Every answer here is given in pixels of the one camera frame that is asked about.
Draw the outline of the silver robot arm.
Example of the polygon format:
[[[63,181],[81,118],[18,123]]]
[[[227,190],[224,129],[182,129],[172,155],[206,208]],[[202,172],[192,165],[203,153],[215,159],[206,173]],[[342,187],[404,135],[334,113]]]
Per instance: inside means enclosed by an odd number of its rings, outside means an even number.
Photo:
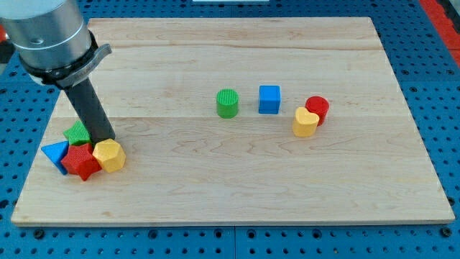
[[[94,143],[113,139],[89,75],[109,54],[73,0],[3,0],[1,25],[30,77],[64,91]]]

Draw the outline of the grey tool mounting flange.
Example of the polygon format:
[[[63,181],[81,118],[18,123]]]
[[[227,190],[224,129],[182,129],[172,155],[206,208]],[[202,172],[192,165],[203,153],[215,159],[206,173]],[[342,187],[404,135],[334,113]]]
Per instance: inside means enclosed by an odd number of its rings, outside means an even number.
[[[82,83],[86,80],[91,72],[101,63],[107,56],[112,54],[110,44],[101,46],[96,42],[91,31],[88,32],[91,39],[91,46],[79,58],[72,63],[65,64],[57,68],[39,68],[30,65],[22,58],[22,65],[30,77],[42,85],[55,85],[59,89],[68,89]]]

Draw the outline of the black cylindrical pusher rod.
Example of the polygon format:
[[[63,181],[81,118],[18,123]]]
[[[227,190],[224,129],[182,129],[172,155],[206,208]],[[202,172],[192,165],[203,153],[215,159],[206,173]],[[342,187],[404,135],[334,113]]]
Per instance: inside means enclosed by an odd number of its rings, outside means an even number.
[[[113,127],[89,78],[66,89],[65,94],[93,143],[115,139]]]

